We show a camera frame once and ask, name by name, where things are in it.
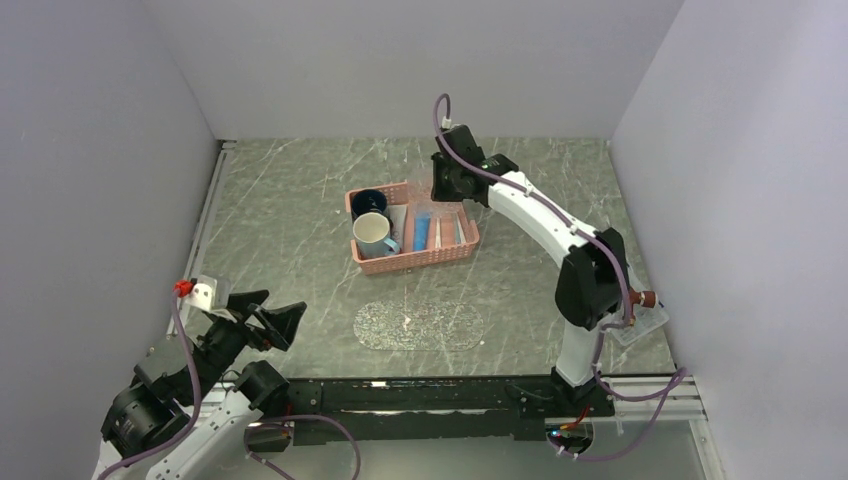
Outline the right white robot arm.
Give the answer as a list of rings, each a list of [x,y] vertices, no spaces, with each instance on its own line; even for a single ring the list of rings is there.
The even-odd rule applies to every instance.
[[[586,384],[600,373],[603,336],[630,325],[633,313],[623,238],[598,230],[558,206],[503,155],[486,156],[465,125],[438,123],[431,197],[474,200],[519,226],[559,268],[554,301],[565,319],[551,388],[557,411],[574,415],[590,399]]]

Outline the light blue mug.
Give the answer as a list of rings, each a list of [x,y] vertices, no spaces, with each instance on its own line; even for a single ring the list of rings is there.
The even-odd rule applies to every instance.
[[[400,245],[392,238],[389,219],[377,212],[362,214],[353,222],[352,233],[359,253],[371,260],[397,255]]]

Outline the pink perforated plastic basket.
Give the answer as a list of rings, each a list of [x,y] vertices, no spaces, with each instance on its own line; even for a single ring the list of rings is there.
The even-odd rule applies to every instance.
[[[445,222],[441,222],[442,247],[440,249],[434,249],[434,239],[429,239],[428,243],[432,244],[432,247],[428,247],[424,251],[414,252],[412,247],[414,219],[410,218],[410,213],[408,212],[405,245],[402,253],[367,260],[359,253],[354,239],[351,239],[350,250],[352,259],[366,275],[373,275],[467,258],[473,253],[480,241],[481,235],[477,223],[466,214],[465,209],[460,210],[458,215],[465,235],[465,242],[461,245],[455,244],[454,227],[447,227]]]

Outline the dark blue mug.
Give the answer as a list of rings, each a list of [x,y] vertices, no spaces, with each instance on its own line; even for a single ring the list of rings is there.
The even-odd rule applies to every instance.
[[[350,199],[350,212],[353,220],[367,213],[388,216],[388,198],[376,189],[364,189],[356,192]]]

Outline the clear textured oval tray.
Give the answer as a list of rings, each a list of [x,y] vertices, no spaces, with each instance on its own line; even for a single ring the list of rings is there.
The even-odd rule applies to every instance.
[[[381,351],[465,351],[479,344],[484,330],[476,308],[441,300],[370,302],[353,322],[360,344]]]

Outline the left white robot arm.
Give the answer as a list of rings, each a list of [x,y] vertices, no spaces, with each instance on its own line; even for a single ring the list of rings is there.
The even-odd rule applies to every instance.
[[[235,293],[225,314],[208,313],[212,324],[196,340],[185,332],[179,302],[195,290],[181,281],[171,293],[177,333],[156,344],[134,368],[130,384],[118,393],[101,426],[101,453],[94,478],[126,476],[156,457],[150,479],[190,479],[219,452],[237,429],[289,412],[289,381],[267,361],[247,364],[213,414],[201,421],[201,405],[246,348],[287,351],[307,305],[297,302],[266,309],[266,290]]]

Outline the clear plastic toothbrush case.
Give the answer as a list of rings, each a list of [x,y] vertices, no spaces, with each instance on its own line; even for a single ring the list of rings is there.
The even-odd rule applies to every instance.
[[[413,218],[441,218],[465,208],[463,202],[443,202],[431,198],[433,176],[430,168],[416,168],[408,175],[408,212]]]

